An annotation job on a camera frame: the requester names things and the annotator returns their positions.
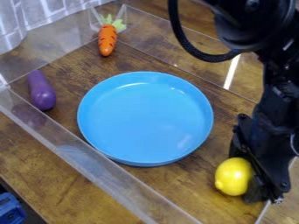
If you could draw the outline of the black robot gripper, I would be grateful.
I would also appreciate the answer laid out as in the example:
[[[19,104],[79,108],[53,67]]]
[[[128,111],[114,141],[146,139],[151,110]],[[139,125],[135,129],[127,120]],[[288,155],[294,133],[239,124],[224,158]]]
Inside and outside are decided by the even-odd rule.
[[[291,190],[290,163],[299,157],[299,95],[266,85],[252,116],[238,115],[228,156],[254,169],[243,200],[280,204]]]

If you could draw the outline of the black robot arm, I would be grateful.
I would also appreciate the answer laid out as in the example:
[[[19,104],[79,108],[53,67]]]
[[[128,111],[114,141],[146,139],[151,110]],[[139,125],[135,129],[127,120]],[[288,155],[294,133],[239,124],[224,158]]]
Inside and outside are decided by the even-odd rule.
[[[279,203],[291,190],[288,166],[299,157],[299,10],[295,0],[203,0],[219,39],[263,63],[263,93],[240,114],[228,155],[254,169],[243,200]]]

